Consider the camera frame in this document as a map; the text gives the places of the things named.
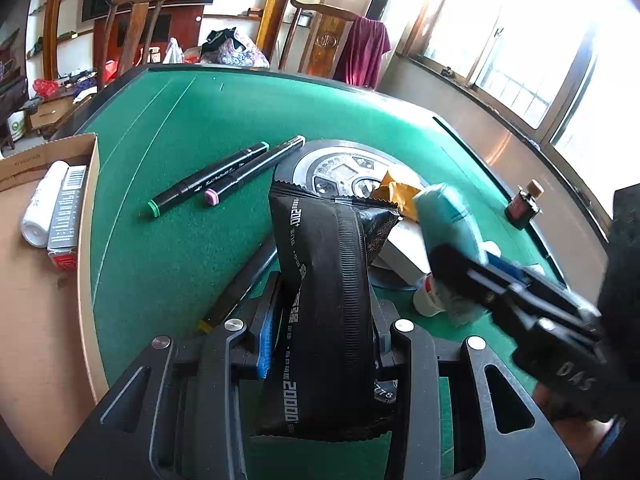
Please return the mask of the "person's right hand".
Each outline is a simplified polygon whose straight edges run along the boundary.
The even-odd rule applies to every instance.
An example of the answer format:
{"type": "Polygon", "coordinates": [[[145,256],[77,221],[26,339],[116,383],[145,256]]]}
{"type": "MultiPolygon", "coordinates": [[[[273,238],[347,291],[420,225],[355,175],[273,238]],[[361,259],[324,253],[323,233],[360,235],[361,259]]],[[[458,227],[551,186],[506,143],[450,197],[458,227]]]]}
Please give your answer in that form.
{"type": "Polygon", "coordinates": [[[614,420],[600,422],[582,416],[562,416],[564,399],[541,382],[536,383],[533,399],[570,451],[580,472],[584,472],[588,464],[604,450],[605,440],[615,434],[614,420]]]}

